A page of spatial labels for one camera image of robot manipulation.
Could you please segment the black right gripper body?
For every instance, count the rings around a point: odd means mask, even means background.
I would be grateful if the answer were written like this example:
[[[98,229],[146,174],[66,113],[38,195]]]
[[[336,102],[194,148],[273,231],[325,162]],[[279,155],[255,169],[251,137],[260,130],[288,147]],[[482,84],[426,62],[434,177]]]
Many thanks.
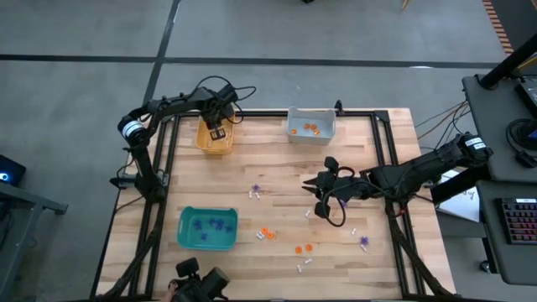
[[[324,161],[326,171],[317,176],[322,178],[323,199],[315,204],[315,214],[320,218],[328,218],[331,208],[328,205],[331,197],[335,198],[340,207],[341,202],[348,202],[352,198],[366,200],[373,196],[373,187],[361,177],[355,176],[355,171],[347,166],[340,166],[333,157],[326,157]]]

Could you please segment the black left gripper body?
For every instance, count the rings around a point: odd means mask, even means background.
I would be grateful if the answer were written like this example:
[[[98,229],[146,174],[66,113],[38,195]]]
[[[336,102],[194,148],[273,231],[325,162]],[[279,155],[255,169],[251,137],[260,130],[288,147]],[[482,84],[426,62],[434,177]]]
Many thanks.
[[[208,95],[208,99],[201,110],[201,117],[208,128],[219,128],[223,120],[233,119],[235,111],[232,104],[238,101],[233,85],[226,84],[220,91],[204,87],[203,91]]]

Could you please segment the orange plastic basket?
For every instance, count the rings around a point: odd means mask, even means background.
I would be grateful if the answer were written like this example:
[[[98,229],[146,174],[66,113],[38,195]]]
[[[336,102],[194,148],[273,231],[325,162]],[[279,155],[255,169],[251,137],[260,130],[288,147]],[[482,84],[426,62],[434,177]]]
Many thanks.
[[[226,155],[231,153],[234,141],[235,124],[224,119],[222,121],[222,129],[226,132],[226,137],[212,140],[206,123],[200,117],[196,133],[196,147],[201,149],[207,155]]]

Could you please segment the white plastic basket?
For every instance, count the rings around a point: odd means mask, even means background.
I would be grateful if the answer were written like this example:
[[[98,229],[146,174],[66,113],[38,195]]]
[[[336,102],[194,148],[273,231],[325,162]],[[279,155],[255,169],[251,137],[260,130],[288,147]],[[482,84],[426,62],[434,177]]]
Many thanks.
[[[315,124],[320,135],[314,134],[315,130],[305,129],[306,123]],[[326,146],[336,133],[336,113],[333,110],[306,111],[297,107],[290,107],[287,116],[286,133],[291,143],[311,144]]]

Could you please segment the teal plastic basket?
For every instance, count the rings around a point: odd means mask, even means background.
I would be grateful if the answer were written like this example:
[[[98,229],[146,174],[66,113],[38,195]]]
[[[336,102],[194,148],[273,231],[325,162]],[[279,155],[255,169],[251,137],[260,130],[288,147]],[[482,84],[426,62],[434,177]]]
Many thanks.
[[[214,218],[216,223],[209,224],[209,220]],[[202,228],[196,230],[193,222],[199,220]],[[217,223],[223,223],[221,231],[216,229]],[[226,232],[226,227],[231,226],[234,231]],[[208,250],[208,251],[226,251],[234,247],[237,240],[238,214],[235,209],[213,209],[197,208],[187,206],[180,214],[180,220],[177,231],[177,242],[183,248]],[[201,240],[201,234],[207,233],[208,238]]]

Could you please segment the black desk foot beam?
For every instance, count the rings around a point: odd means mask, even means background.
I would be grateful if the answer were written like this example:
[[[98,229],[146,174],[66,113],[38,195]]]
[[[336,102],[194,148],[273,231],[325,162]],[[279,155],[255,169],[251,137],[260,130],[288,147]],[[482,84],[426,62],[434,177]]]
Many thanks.
[[[434,186],[431,190],[433,204],[438,206],[451,197],[461,194],[475,186],[479,180],[490,180],[491,176],[486,165],[463,170],[456,176]]]

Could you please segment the white paper sheet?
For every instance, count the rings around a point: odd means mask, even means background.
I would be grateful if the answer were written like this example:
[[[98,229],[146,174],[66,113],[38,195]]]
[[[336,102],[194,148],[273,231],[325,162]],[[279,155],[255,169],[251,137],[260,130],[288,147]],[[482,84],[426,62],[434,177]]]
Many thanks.
[[[441,186],[445,182],[456,178],[460,173],[461,172],[454,169],[448,170],[441,175],[437,186]],[[446,194],[444,194],[443,190],[439,191],[438,189],[436,189],[436,187],[431,190],[431,195],[433,196],[433,200],[435,201],[438,201],[440,198],[444,198]],[[468,221],[473,221],[476,223],[481,222],[480,197],[477,192],[475,182],[473,187],[468,187],[457,195],[453,195],[452,197],[442,201],[438,205],[438,210],[445,214],[456,216],[458,218],[465,219]]]

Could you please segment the black unidentified device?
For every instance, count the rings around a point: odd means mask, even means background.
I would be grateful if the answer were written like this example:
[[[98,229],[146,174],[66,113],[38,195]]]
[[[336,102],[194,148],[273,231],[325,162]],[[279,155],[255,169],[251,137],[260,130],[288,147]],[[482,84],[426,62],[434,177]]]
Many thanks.
[[[223,293],[230,283],[226,274],[214,267],[202,277],[198,274],[199,269],[197,258],[189,258],[175,266],[178,278],[169,284],[176,286],[171,302],[228,302],[229,298]]]

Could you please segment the dark grey keyboard desk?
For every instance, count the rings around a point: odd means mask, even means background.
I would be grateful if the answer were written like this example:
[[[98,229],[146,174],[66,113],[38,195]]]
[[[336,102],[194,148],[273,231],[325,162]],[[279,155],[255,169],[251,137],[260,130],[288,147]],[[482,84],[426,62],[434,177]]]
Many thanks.
[[[491,270],[507,284],[537,286],[537,245],[516,245],[507,241],[499,215],[501,198],[537,199],[537,185],[480,180],[476,184],[481,217],[492,255]]]

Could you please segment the dark grey desk with pole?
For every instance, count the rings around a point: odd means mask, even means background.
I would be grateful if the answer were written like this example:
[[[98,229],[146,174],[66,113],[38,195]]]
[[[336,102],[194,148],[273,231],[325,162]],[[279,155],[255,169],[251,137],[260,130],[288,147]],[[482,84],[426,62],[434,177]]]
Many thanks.
[[[537,183],[537,168],[519,164],[505,137],[505,130],[512,121],[532,117],[515,91],[519,82],[504,79],[492,90],[483,88],[476,76],[465,76],[461,82],[477,132],[493,151],[487,163],[491,178],[502,182]]]

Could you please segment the black backlit keyboard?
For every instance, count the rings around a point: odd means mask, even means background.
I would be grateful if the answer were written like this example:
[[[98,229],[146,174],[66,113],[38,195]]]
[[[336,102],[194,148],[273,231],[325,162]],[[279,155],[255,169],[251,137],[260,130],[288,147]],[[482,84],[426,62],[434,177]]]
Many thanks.
[[[499,215],[510,244],[537,245],[537,199],[501,198]]]

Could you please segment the black stand pole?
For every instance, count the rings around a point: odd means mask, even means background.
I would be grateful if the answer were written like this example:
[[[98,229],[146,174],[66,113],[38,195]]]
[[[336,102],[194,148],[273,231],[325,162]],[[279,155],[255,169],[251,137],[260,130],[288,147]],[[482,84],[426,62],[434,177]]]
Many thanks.
[[[479,85],[484,89],[493,89],[500,80],[510,75],[513,70],[522,65],[535,52],[537,52],[537,33],[486,75],[478,76]]]

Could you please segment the grey metal bench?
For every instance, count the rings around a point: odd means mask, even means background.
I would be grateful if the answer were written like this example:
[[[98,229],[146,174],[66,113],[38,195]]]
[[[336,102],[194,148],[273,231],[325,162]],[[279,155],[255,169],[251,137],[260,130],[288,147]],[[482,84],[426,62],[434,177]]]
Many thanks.
[[[0,222],[0,302],[8,302],[40,215],[44,210],[64,215],[68,205],[0,183],[0,208],[3,205],[10,215]]]

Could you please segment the black mat orange striped edge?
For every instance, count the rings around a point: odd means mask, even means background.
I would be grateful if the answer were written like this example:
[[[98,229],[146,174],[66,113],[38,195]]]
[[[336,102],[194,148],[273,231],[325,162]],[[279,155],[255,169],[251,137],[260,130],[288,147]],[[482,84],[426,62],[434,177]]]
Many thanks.
[[[481,0],[506,55],[537,34],[537,0]]]

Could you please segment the black aluminium table frame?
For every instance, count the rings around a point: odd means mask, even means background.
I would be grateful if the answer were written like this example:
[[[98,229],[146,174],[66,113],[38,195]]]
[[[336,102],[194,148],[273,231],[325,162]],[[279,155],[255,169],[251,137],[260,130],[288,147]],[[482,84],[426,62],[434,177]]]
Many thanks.
[[[382,200],[355,200],[346,211],[334,209],[333,221],[346,219],[344,226],[334,227],[314,216],[315,197],[302,188],[327,156],[358,171],[417,157],[420,147],[409,110],[348,109],[336,120],[336,135],[326,146],[291,143],[286,115],[283,109],[248,111],[226,155],[207,155],[196,147],[197,117],[166,123],[149,150],[170,176],[168,199],[148,205],[133,189],[120,193],[91,297],[112,288],[152,230],[159,240],[121,300],[160,298],[176,275],[176,264],[193,257],[202,273],[214,267],[225,272],[230,278],[225,294],[234,300],[399,299],[426,293],[425,281],[390,236]],[[261,188],[260,199],[254,184]],[[187,206],[235,209],[234,247],[181,247],[178,224]],[[256,237],[264,227],[274,239]],[[366,252],[361,237],[369,239]],[[311,252],[306,244],[313,245]],[[296,247],[302,247],[301,254]],[[312,262],[305,264],[309,258]]]

